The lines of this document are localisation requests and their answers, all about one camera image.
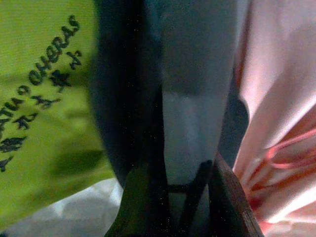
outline yellow-green fabric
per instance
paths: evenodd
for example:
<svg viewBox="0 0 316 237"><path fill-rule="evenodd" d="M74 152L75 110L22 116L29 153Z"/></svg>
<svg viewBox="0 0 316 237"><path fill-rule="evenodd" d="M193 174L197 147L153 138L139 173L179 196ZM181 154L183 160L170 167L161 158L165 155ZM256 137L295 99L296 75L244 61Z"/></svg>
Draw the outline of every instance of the yellow-green fabric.
<svg viewBox="0 0 316 237"><path fill-rule="evenodd" d="M0 230L113 177L88 96L97 28L93 0L0 0Z"/></svg>

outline green object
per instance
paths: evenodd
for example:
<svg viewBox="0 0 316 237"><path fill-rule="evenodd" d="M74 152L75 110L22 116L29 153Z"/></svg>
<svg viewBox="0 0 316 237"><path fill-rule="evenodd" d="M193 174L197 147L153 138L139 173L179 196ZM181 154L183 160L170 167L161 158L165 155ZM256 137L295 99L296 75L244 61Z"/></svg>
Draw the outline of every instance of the green object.
<svg viewBox="0 0 316 237"><path fill-rule="evenodd" d="M0 230L113 177L88 86L93 0L0 0Z"/></svg>

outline pink fabric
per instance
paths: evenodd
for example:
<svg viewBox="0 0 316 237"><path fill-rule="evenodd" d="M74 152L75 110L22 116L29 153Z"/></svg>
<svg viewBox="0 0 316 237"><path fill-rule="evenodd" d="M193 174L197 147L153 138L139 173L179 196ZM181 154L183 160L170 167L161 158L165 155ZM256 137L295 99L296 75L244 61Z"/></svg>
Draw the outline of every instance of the pink fabric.
<svg viewBox="0 0 316 237"><path fill-rule="evenodd" d="M237 54L234 165L267 237L316 236L316 0L253 0Z"/></svg>

